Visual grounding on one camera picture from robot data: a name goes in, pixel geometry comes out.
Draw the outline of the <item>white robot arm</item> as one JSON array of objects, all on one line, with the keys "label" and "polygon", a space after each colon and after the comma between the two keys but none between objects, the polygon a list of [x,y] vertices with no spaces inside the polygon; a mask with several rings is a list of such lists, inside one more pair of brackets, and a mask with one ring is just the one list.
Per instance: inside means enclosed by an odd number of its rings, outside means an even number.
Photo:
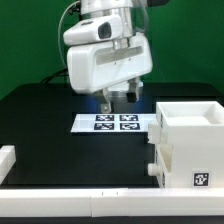
[{"label": "white robot arm", "polygon": [[124,91],[139,99],[139,78],[152,70],[146,28],[134,26],[132,10],[162,6],[170,0],[81,0],[81,20],[63,34],[69,46],[67,67],[72,88],[93,94],[101,111],[112,111],[109,93]]}]

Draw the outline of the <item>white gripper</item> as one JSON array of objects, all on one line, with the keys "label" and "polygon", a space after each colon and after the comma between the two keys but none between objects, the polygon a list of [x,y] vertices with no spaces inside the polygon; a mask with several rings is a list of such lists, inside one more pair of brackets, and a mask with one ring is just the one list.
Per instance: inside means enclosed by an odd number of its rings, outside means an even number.
[{"label": "white gripper", "polygon": [[[119,15],[112,14],[78,22],[63,34],[70,84],[77,93],[91,94],[150,73],[152,57],[144,34],[137,32],[128,47],[115,48],[124,31]],[[112,103],[100,105],[112,112]]]}]

